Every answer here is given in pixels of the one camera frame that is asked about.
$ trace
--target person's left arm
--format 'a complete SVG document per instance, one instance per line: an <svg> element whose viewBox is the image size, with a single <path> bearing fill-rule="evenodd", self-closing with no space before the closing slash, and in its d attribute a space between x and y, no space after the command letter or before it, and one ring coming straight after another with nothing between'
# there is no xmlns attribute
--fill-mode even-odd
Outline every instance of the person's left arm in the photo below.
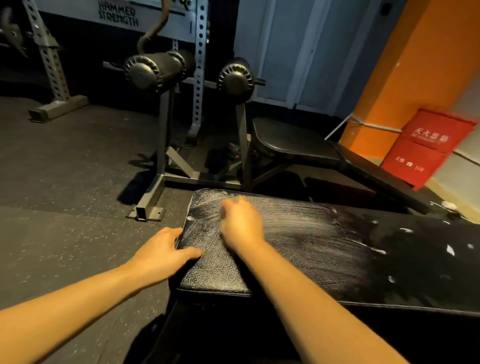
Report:
<svg viewBox="0 0 480 364"><path fill-rule="evenodd" d="M171 277L200 249L175 250L182 229L164 228L124 265L0 311L0 356L34 363L141 289Z"/></svg>

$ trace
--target forearm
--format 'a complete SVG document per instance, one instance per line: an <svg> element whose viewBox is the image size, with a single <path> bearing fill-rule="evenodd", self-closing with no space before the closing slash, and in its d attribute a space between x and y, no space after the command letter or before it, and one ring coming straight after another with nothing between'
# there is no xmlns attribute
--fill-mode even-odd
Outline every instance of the forearm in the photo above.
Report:
<svg viewBox="0 0 480 364"><path fill-rule="evenodd" d="M139 287L123 267L0 311L6 363L32 363L116 306Z"/></svg>
<svg viewBox="0 0 480 364"><path fill-rule="evenodd" d="M406 363L392 347L268 243L238 251L308 363Z"/></svg>

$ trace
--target red object on floor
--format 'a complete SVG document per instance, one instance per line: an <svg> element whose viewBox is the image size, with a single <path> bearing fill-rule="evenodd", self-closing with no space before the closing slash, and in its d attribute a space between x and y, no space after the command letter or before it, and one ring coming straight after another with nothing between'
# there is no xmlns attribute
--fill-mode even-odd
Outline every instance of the red object on floor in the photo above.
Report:
<svg viewBox="0 0 480 364"><path fill-rule="evenodd" d="M419 109L385 157L382 168L421 188L478 120L449 113Z"/></svg>

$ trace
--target orange wall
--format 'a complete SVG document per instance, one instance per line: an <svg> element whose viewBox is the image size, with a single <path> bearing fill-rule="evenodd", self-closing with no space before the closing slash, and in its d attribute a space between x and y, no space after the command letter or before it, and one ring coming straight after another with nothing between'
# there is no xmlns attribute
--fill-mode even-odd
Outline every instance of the orange wall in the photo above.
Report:
<svg viewBox="0 0 480 364"><path fill-rule="evenodd" d="M450 108L479 68L480 0L409 0L353 113L401 129L420 106ZM397 138L349 124L341 143L365 157Z"/></svg>

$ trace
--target person's left hand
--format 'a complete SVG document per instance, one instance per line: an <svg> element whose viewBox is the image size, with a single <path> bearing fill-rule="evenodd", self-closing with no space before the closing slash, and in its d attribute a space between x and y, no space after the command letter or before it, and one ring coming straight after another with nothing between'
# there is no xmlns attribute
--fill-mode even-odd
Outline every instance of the person's left hand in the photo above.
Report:
<svg viewBox="0 0 480 364"><path fill-rule="evenodd" d="M125 268L131 269L132 273L139 278L139 288L166 280L188 260L202 255L199 248L192 246L181 250L175 249L175 239L180 236L182 230L182 228L163 228L124 264Z"/></svg>

